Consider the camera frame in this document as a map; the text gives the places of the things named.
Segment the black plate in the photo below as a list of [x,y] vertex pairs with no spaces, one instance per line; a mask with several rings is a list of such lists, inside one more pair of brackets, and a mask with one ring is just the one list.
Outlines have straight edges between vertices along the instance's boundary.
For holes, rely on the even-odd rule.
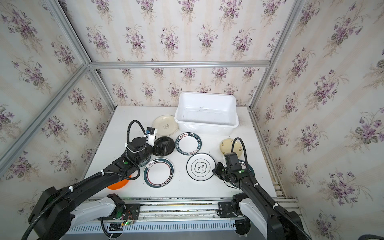
[[153,155],[166,157],[175,149],[175,141],[170,137],[160,137],[154,142]]

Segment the white plate flower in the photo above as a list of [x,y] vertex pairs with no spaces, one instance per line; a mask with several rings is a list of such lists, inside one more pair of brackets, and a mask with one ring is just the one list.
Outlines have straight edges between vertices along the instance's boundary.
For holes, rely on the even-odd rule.
[[214,158],[205,153],[197,153],[191,156],[186,165],[187,173],[190,178],[198,182],[209,180],[213,175],[213,169],[216,167]]

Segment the yellow cream plate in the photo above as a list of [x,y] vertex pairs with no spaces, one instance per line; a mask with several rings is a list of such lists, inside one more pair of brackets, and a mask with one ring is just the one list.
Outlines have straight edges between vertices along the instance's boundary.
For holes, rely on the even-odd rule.
[[239,141],[235,142],[234,150],[232,151],[232,145],[233,145],[234,139],[224,139],[220,143],[220,152],[225,155],[228,153],[236,153],[238,157],[240,157],[243,153],[243,146]]

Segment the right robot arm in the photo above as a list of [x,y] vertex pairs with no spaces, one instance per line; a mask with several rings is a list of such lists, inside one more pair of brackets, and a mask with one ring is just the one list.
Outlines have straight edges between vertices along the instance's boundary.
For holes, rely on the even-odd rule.
[[310,240],[299,215],[278,204],[249,171],[244,141],[234,139],[231,152],[224,154],[226,165],[218,163],[213,174],[230,188],[241,190],[231,201],[235,216],[244,217],[257,227],[266,240]]

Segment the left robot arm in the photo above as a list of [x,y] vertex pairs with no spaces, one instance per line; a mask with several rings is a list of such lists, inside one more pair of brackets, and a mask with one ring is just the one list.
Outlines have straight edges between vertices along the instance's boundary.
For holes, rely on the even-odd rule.
[[157,129],[133,120],[126,133],[126,145],[120,157],[106,168],[75,184],[42,192],[29,218],[22,239],[35,232],[40,240],[58,240],[71,228],[96,218],[120,219],[126,212],[125,202],[117,194],[109,194],[100,203],[85,201],[123,180],[135,181],[152,156],[165,157],[175,149],[170,137],[157,138]]

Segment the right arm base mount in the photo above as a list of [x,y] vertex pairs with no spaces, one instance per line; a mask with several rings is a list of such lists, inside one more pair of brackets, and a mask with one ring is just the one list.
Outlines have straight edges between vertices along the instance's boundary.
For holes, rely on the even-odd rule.
[[264,220],[261,212],[253,203],[253,201],[244,193],[234,195],[230,202],[218,203],[217,216],[220,218],[243,218],[235,221],[235,232],[240,236],[247,235],[251,230],[251,222],[262,224]]

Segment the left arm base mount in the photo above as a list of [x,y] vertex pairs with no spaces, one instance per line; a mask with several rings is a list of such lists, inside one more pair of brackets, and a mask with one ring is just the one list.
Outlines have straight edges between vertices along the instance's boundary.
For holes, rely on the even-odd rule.
[[124,227],[133,225],[138,219],[141,205],[126,204],[117,194],[109,194],[105,200],[112,202],[112,209],[98,220],[108,239],[116,240],[123,234]]

